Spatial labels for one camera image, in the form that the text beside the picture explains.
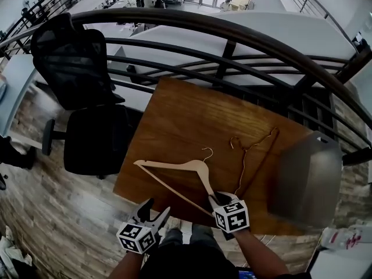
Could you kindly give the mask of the person's black shirt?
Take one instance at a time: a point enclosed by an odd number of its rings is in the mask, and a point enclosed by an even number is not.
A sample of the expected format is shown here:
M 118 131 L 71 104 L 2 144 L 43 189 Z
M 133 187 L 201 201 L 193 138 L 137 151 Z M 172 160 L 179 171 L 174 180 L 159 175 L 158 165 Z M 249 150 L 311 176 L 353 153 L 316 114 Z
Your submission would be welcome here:
M 139 279 L 239 279 L 239 271 L 210 246 L 166 245 L 150 255 Z

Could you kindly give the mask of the grey plastic storage bin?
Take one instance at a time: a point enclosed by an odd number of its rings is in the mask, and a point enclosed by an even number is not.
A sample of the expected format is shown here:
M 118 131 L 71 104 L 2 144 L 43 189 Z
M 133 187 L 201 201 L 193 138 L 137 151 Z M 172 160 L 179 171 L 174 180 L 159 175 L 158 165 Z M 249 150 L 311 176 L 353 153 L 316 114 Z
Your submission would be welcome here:
M 303 229 L 328 227 L 342 177 L 340 145 L 314 131 L 280 155 L 268 211 Z

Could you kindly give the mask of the white crumpled plastic bag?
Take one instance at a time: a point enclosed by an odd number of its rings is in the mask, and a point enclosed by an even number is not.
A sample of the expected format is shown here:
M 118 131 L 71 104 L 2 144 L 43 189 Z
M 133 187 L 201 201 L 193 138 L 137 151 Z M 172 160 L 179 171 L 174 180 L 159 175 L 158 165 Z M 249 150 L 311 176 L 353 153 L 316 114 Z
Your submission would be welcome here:
M 33 265 L 33 258 L 29 254 L 22 254 L 21 249 L 14 243 L 12 230 L 9 226 L 5 228 L 5 235 L 0 238 L 0 259 L 8 274 L 13 279 L 20 279 L 20 275 L 16 271 L 15 264 L 12 260 L 31 267 Z

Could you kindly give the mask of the plastic bag with red print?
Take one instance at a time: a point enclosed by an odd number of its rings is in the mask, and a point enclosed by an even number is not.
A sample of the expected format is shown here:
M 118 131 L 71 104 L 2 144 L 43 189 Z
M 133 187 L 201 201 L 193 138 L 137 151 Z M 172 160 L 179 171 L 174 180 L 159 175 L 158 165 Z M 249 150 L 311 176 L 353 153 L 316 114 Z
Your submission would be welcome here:
M 332 251 L 349 250 L 360 243 L 372 244 L 372 226 L 327 227 L 320 238 L 321 247 Z

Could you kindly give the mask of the person's right forearm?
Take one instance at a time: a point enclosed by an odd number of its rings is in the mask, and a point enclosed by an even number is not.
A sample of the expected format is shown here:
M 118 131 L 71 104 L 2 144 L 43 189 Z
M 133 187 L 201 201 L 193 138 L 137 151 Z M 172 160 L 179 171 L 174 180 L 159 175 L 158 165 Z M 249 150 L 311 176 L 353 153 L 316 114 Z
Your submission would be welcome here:
M 284 261 L 259 241 L 249 230 L 233 233 L 242 253 L 258 279 L 276 279 L 289 274 Z

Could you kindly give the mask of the wooden clothes hanger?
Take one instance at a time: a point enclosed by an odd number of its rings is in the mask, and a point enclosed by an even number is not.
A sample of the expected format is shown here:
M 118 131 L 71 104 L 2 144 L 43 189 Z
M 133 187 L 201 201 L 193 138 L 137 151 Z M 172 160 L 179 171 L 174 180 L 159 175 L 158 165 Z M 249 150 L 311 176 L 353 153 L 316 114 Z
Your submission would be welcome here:
M 173 194 L 177 195 L 182 200 L 186 201 L 193 207 L 197 208 L 203 213 L 206 213 L 208 216 L 213 217 L 211 213 L 209 213 L 206 209 L 202 208 L 201 206 L 197 205 L 193 201 L 189 200 L 186 196 L 179 193 L 175 189 L 173 189 L 171 186 L 166 184 L 164 181 L 162 181 L 160 178 L 158 178 L 156 175 L 151 173 L 147 167 L 154 167 L 154 168 L 160 168 L 160 169 L 169 169 L 169 170 L 181 170 L 181 171 L 192 171 L 196 172 L 199 179 L 201 180 L 206 192 L 209 196 L 212 196 L 214 199 L 216 198 L 216 195 L 212 189 L 212 186 L 209 181 L 209 168 L 207 164 L 205 163 L 206 159 L 211 158 L 213 156 L 213 150 L 211 148 L 204 148 L 203 150 L 208 149 L 211 151 L 211 154 L 204 158 L 204 160 L 191 160 L 189 162 L 183 163 L 183 164 L 171 164 L 171 163 L 163 163 L 163 162 L 154 162 L 150 160 L 136 160 L 133 164 L 138 166 L 141 170 L 146 172 L 148 175 L 150 175 L 154 180 L 156 180 L 159 184 L 167 188 L 169 191 L 171 191 Z

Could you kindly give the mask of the white desk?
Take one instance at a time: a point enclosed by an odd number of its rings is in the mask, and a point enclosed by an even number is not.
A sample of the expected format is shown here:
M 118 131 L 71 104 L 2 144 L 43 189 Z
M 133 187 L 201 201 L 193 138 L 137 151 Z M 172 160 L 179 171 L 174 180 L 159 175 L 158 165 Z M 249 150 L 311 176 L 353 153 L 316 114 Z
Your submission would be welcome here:
M 32 83 L 36 69 L 30 54 L 14 55 L 6 64 L 2 75 L 6 80 L 6 89 L 0 100 L 0 135 L 12 137 L 21 142 L 28 138 L 10 130 L 15 114 Z
M 324 250 L 310 270 L 312 279 L 361 279 L 372 265 L 372 244 L 357 244 L 349 250 Z

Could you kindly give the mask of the black mesh office chair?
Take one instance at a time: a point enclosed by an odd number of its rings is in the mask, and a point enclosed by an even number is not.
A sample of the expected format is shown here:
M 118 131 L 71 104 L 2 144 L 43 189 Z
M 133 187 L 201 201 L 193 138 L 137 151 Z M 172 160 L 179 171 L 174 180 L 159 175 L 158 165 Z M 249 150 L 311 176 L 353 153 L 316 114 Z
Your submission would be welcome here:
M 131 126 L 124 99 L 113 91 L 104 35 L 76 30 L 63 13 L 34 32 L 31 54 L 37 72 L 63 109 L 70 112 L 65 131 L 55 121 L 44 128 L 42 152 L 64 141 L 63 162 L 71 173 L 104 178 L 117 174 L 126 156 Z

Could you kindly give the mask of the person's grey trousers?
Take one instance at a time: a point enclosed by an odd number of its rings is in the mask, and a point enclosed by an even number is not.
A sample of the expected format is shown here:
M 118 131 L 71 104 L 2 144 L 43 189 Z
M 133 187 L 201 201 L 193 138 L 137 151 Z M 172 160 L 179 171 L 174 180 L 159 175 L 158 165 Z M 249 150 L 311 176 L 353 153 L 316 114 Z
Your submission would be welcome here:
M 159 244 L 159 249 L 165 246 L 205 246 L 213 248 L 223 253 L 221 247 L 218 245 L 214 238 L 213 231 L 210 227 L 203 226 L 200 224 L 192 224 L 192 234 L 189 240 L 189 244 L 183 243 L 183 233 L 181 226 L 176 225 L 168 228 L 166 234 Z

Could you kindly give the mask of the brown wooden stair post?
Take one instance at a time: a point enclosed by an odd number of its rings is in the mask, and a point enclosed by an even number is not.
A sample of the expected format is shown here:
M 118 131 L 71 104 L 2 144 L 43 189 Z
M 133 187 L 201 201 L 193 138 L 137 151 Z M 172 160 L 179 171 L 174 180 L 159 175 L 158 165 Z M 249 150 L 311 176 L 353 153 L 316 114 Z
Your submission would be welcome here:
M 337 79 L 345 84 L 357 75 L 372 60 L 372 49 L 366 45 L 356 54 L 346 66 L 337 74 Z

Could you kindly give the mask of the black phone with lit screen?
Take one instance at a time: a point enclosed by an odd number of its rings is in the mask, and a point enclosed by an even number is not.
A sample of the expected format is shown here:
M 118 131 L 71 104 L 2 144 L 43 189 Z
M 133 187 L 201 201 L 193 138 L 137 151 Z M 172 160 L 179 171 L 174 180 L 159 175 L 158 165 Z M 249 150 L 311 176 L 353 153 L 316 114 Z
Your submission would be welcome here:
M 249 267 L 237 267 L 239 279 L 257 279 Z

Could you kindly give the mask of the person's left forearm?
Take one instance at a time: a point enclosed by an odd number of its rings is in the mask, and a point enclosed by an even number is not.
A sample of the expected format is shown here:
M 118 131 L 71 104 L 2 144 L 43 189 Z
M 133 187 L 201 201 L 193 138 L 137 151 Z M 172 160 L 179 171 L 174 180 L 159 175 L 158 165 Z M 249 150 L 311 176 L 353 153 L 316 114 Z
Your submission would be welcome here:
M 108 279 L 139 279 L 143 259 L 143 254 L 126 253 Z

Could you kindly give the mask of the black metal balcony railing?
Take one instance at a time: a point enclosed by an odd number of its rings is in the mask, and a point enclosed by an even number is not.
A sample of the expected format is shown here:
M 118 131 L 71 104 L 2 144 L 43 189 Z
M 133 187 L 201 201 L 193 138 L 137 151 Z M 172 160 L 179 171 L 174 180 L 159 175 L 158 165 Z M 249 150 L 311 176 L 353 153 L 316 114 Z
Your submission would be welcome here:
M 324 20 L 329 22 L 333 27 L 338 29 L 340 33 L 349 42 L 351 42 L 351 39 L 346 34 L 345 30 L 341 27 L 341 25 L 337 22 L 333 15 L 318 0 L 292 0 L 292 1 L 299 9 L 300 13 L 323 18 Z
M 21 17 L 7 31 L 0 31 L 0 43 L 58 14 L 67 12 L 80 1 L 82 0 L 38 0 L 27 3 L 20 11 Z

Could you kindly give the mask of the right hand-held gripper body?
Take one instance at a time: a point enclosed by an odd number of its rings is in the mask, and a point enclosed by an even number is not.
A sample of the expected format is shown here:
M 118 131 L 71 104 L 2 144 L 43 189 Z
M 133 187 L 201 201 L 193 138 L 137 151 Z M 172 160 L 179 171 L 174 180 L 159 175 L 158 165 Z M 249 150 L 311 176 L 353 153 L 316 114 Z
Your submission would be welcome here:
M 244 201 L 236 201 L 213 209 L 216 225 L 225 233 L 234 233 L 250 227 L 248 208 Z

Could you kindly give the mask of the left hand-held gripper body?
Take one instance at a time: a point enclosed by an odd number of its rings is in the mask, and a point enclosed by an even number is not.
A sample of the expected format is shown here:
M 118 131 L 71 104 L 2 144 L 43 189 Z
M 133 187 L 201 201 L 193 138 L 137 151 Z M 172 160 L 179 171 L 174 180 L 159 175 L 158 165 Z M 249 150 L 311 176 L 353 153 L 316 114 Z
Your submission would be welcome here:
M 158 219 L 141 221 L 139 217 L 133 217 L 121 224 L 116 236 L 124 250 L 141 255 L 157 243 L 159 229 Z

